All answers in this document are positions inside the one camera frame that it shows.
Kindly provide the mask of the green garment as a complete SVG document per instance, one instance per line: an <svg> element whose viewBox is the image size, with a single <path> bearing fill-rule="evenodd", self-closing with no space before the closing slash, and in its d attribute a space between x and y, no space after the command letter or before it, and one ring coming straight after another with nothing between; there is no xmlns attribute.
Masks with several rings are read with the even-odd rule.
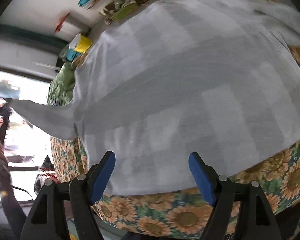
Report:
<svg viewBox="0 0 300 240"><path fill-rule="evenodd" d="M75 69L71 62L63 64L60 72L50 83L47 93L48 105L65 106L71 102L75 86Z"/></svg>

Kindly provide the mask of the white laundry basket red lid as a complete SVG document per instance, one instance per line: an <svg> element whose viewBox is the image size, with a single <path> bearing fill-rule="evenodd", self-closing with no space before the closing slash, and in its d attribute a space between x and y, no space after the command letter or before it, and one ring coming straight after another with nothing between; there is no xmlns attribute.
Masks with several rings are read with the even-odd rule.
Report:
<svg viewBox="0 0 300 240"><path fill-rule="evenodd" d="M89 32L90 27L70 13L61 17L55 28L55 35L66 42L71 42L77 34L87 35Z"/></svg>

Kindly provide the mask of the dark curtain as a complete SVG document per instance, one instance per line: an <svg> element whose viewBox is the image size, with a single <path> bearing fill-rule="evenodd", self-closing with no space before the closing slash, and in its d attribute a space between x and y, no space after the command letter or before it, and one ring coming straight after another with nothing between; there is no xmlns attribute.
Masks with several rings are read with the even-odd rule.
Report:
<svg viewBox="0 0 300 240"><path fill-rule="evenodd" d="M11 25L0 24L0 35L20 42L36 42L38 44L62 49L68 42L56 36L49 36L35 33L29 30L20 29Z"/></svg>

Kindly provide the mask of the green cardboard box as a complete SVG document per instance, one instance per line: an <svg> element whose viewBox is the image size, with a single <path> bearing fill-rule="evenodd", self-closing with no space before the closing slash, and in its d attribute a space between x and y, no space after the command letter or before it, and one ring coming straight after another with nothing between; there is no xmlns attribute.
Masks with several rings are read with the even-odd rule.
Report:
<svg viewBox="0 0 300 240"><path fill-rule="evenodd" d="M125 7L122 7L120 10L114 13L112 16L112 19L115 21L120 21L127 17L132 12L136 11L139 8L139 5L137 3L131 3Z"/></svg>

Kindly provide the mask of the yellow bin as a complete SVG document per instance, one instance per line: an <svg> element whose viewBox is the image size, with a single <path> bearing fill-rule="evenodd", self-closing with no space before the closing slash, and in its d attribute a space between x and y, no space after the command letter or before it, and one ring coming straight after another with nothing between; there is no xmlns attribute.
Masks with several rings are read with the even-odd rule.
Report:
<svg viewBox="0 0 300 240"><path fill-rule="evenodd" d="M78 34L75 38L74 38L74 51L84 54L88 51L88 49L92 46L92 40L81 35Z"/></svg>

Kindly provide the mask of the sunflower pattern bed cover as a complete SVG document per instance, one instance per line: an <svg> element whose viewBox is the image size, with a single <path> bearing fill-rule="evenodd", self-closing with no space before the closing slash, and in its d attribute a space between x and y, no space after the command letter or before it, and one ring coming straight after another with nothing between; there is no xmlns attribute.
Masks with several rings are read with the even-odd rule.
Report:
<svg viewBox="0 0 300 240"><path fill-rule="evenodd" d="M281 3L277 0L265 1ZM289 51L300 68L300 47L291 46ZM80 56L71 62L72 65L78 69L87 56ZM52 137L51 152L57 178L61 182L86 173L92 166L83 140L79 137L70 140ZM235 183L258 182L272 211L275 214L285 211L300 199L300 139L275 155L229 177ZM172 192L133 196L116 196L104 192L93 209L105 223L118 229L177 239L197 239L212 212L212 206L200 196L197 185Z"/></svg>

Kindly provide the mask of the grey knit sweater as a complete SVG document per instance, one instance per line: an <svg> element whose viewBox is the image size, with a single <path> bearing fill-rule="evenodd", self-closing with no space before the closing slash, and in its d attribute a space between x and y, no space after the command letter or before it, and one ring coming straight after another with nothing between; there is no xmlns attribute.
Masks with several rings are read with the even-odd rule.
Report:
<svg viewBox="0 0 300 240"><path fill-rule="evenodd" d="M300 139L300 13L265 0L161 0L104 31L66 106L12 100L45 133L116 165L106 194L195 186L192 152L232 176Z"/></svg>

